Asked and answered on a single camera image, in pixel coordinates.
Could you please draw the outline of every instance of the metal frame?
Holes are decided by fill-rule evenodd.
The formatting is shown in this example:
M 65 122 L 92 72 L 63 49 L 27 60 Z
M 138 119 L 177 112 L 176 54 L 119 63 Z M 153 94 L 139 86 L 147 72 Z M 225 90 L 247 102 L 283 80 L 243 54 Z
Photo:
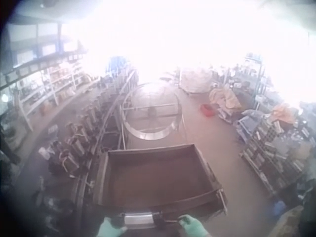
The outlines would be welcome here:
M 174 130 L 179 131 L 180 125 L 183 124 L 183 128 L 184 128 L 184 132 L 185 132 L 185 142 L 187 143 L 187 135 L 186 135 L 186 128 L 184 125 L 184 119 L 183 119 L 183 114 L 182 114 L 182 106 L 181 103 L 179 101 L 179 98 L 177 97 L 177 95 L 174 93 L 174 96 L 176 98 L 177 103 L 173 103 L 173 104 L 162 104 L 162 105 L 154 105 L 154 106 L 144 106 L 144 107 L 128 107 L 125 108 L 124 105 L 128 104 L 128 100 L 131 98 L 131 96 L 133 95 L 133 93 L 135 93 L 137 90 L 140 90 L 143 87 L 146 87 L 148 85 L 155 85 L 155 83 L 145 83 L 142 84 L 136 88 L 134 88 L 133 90 L 131 90 L 125 97 L 122 106 L 120 107 L 120 115 L 121 115 L 121 119 L 122 119 L 122 139 L 123 139 L 123 144 L 124 144 L 124 149 L 126 149 L 126 142 L 125 142 L 125 136 L 124 136 L 124 127 L 126 128 L 126 130 L 129 132 L 129 134 L 134 135 L 137 138 L 143 139 L 143 140 L 149 140 L 149 141 L 154 141 L 154 140 L 159 140 L 159 139 L 163 139 L 165 137 L 167 137 L 170 133 L 172 133 Z M 163 84 L 160 83 L 156 83 L 157 86 L 164 86 Z M 162 126 L 161 128 L 163 128 L 162 130 L 158 131 L 158 132 L 152 132 L 152 133 L 148 133 L 145 132 L 146 130 L 151 130 L 149 129 L 143 129 L 143 130 L 136 130 L 135 128 L 133 128 L 126 120 L 126 114 L 125 111 L 130 111 L 130 110 L 140 110 L 140 109 L 149 109 L 149 108 L 158 108 L 158 107 L 168 107 L 168 106 L 177 106 L 178 107 L 178 111 L 177 113 L 174 114 L 169 114 L 169 115 L 162 115 L 162 116 L 157 116 L 157 118 L 166 118 L 166 117 L 175 117 L 175 120 L 168 125 L 167 127 Z

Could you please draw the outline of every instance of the equipment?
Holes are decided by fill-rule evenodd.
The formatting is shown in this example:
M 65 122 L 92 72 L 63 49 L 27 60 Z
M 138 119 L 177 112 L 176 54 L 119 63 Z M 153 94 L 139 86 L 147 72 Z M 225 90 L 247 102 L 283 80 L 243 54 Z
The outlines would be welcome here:
M 179 98 L 164 83 L 136 87 L 126 95 L 120 112 L 126 130 L 143 140 L 165 138 L 179 131 L 181 123 L 184 126 Z

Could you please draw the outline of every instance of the red bin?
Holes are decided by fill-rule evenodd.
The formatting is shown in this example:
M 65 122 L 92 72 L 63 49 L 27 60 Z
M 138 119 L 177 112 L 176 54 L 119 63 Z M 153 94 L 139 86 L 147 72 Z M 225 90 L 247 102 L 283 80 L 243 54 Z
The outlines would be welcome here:
M 207 117 L 212 117 L 216 114 L 215 110 L 208 104 L 201 105 L 200 109 L 202 113 Z

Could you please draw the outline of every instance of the gloved hand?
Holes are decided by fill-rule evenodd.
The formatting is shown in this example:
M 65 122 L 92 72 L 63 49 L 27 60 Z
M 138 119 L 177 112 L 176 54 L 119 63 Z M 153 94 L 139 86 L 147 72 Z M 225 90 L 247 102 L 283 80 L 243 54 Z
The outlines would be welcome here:
M 127 227 L 114 228 L 111 224 L 111 219 L 108 217 L 104 218 L 103 223 L 100 226 L 98 237 L 119 237 L 127 231 Z
M 190 215 L 180 216 L 179 223 L 188 237 L 205 237 L 208 235 L 208 232 L 202 223 Z

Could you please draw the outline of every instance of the bright light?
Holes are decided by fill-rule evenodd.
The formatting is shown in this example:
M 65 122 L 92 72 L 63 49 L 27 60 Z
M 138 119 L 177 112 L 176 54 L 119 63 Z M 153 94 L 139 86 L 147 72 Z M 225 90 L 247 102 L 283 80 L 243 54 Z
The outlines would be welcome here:
M 131 60 L 140 80 L 149 81 L 177 66 L 233 66 L 254 52 L 263 56 L 267 73 L 287 102 L 316 101 L 315 85 L 310 84 L 314 72 L 306 69 L 307 33 L 248 2 L 241 4 L 103 1 L 87 19 L 70 24 L 68 32 L 89 50 L 84 67 L 91 74 L 104 73 L 108 59 L 118 55 Z
M 2 100 L 3 102 L 7 103 L 7 102 L 9 101 L 9 97 L 8 97 L 6 94 L 3 94 L 3 95 L 1 96 L 1 100 Z

